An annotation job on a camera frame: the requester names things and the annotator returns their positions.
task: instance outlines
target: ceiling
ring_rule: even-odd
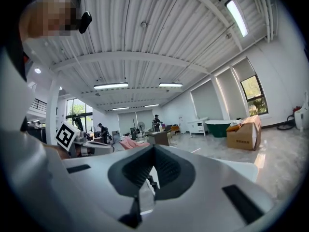
[[[257,0],[234,0],[248,29],[245,37],[226,1],[82,0],[82,11],[93,17],[86,33],[30,40],[25,51],[65,90],[104,113],[164,105],[267,35]],[[93,88],[118,82],[129,87]],[[159,88],[161,82],[183,87]]]

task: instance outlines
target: cardboard box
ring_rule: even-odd
[[[228,131],[227,147],[237,149],[256,150],[261,143],[262,125],[258,115],[244,119],[244,123],[237,131]]]

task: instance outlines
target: black hose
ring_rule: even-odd
[[[277,129],[280,131],[283,131],[283,130],[287,131],[287,130],[294,128],[294,126],[295,126],[295,117],[294,117],[294,114],[292,114],[287,117],[286,121],[282,125],[277,126]]]

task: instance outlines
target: pink cloth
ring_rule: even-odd
[[[125,149],[133,149],[140,146],[149,146],[150,143],[136,143],[130,138],[125,138],[123,141],[119,142],[121,146]]]

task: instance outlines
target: ceiling light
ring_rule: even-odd
[[[114,108],[113,110],[129,109],[129,107]]]
[[[94,85],[94,89],[105,89],[105,88],[113,88],[113,87],[127,87],[129,86],[128,83],[110,83],[110,84],[100,84]]]
[[[181,87],[182,83],[160,83],[159,87]]]
[[[233,0],[228,0],[225,5],[235,19],[242,36],[245,37],[248,34],[248,31],[236,4]]]
[[[158,106],[159,104],[156,104],[156,105],[148,105],[148,106],[145,106],[145,107],[151,107],[151,106]]]

